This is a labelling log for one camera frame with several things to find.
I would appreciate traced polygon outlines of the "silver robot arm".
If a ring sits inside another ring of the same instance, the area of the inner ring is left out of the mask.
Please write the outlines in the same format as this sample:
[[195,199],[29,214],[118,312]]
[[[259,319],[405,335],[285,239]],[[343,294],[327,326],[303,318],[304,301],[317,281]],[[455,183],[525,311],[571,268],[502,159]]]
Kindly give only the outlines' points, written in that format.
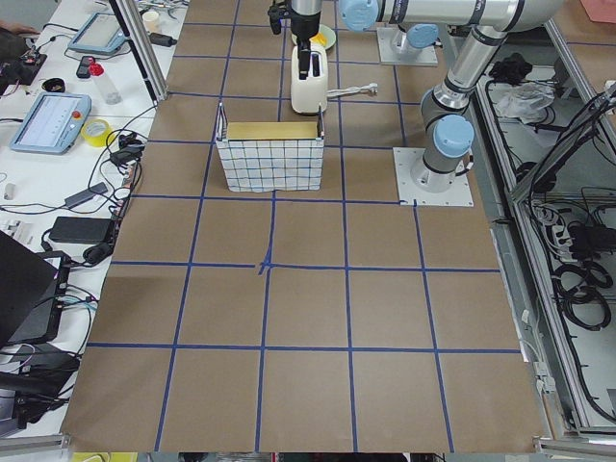
[[446,174],[456,170],[469,151],[475,131],[464,117],[470,95],[507,35],[538,27],[560,9],[560,1],[342,1],[349,30],[363,32],[377,22],[402,25],[435,23],[469,26],[455,63],[444,81],[421,104],[427,147],[425,168]]
[[298,78],[306,80],[311,62],[311,38],[320,29],[321,0],[291,0],[290,19],[296,37]]

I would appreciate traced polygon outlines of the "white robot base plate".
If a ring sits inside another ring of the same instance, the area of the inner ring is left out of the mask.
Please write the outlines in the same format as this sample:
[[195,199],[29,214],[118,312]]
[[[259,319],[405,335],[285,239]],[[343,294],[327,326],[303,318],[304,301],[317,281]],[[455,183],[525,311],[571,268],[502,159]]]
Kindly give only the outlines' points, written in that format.
[[395,147],[398,202],[406,206],[473,207],[468,176],[460,160],[456,170],[435,173],[424,165],[424,149]]

